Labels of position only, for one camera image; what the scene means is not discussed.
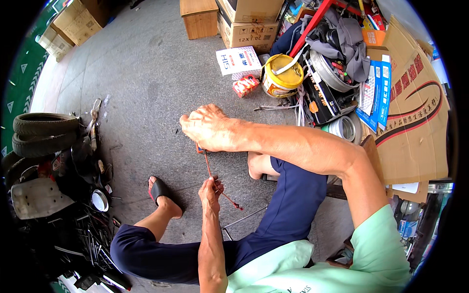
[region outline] person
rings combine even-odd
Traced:
[[[274,126],[227,117],[204,105],[180,118],[183,132],[211,151],[248,151],[249,174],[277,175],[277,189],[257,230],[223,241],[216,176],[199,190],[202,238],[197,243],[159,243],[182,210],[156,177],[149,192],[158,208],[135,225],[123,225],[111,244],[116,265],[128,274],[170,283],[199,284],[201,292],[396,292],[410,278],[397,224],[384,186],[364,151],[327,132]],[[325,197],[326,177],[342,179],[355,231],[350,269],[311,262],[307,240]]]

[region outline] red cable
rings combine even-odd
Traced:
[[[212,177],[212,173],[210,172],[210,167],[209,167],[209,165],[208,165],[207,154],[204,153],[204,156],[205,156],[205,162],[207,163],[208,174],[209,174],[210,177]],[[223,195],[227,198],[227,200],[229,200],[229,201],[233,204],[233,206],[234,206],[235,208],[237,208],[237,209],[239,209],[239,210],[244,210],[243,207],[240,207],[239,204],[237,204],[237,203],[235,203],[234,201],[232,201],[231,198],[229,198],[226,194],[224,194],[223,192],[221,192],[221,194],[223,194]]]

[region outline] pant leg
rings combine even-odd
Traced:
[[[325,199],[326,176],[274,157],[271,164],[280,173],[277,190],[257,230],[236,243],[231,272],[277,247],[307,239],[316,211]]]
[[[234,266],[235,243],[223,242],[227,270]],[[160,282],[198,284],[199,246],[200,242],[158,243],[149,229],[124,224],[111,243],[111,257],[129,275]]]

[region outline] slipper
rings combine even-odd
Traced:
[[[156,178],[156,181],[155,183],[153,183],[153,187],[151,189],[149,187],[148,194],[150,195],[151,199],[155,202],[156,206],[158,206],[156,199],[159,196],[164,195],[170,200],[172,200],[175,204],[177,204],[181,208],[182,212],[184,213],[184,208],[181,205],[180,201],[173,195],[173,193],[169,190],[168,186],[166,186],[163,180],[161,180],[160,178],[156,176],[153,176],[153,177]]]

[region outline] gray concrete floor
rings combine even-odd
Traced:
[[[171,221],[165,243],[200,241],[201,204],[197,195],[207,178],[204,157],[184,135],[179,117],[203,104],[215,103],[228,116],[266,124],[294,124],[293,111],[257,111],[276,105],[259,88],[247,99],[232,90],[231,76],[221,76],[215,51],[220,36],[187,40],[177,1],[146,0],[138,11],[125,7],[103,30],[76,48],[63,78],[56,112],[81,113],[85,120],[95,99],[110,95],[99,113],[100,148],[113,164],[111,213],[134,224],[155,210],[147,192],[150,175],[159,176],[187,206]],[[246,153],[212,153],[212,171],[226,193],[245,210],[221,198],[220,223],[226,225],[269,203],[275,182],[253,180]],[[264,212],[230,229],[235,239],[253,232]],[[341,248],[353,224],[346,201],[326,198],[312,223],[313,260],[324,261]],[[168,285],[130,278],[132,292],[198,292],[195,285]]]

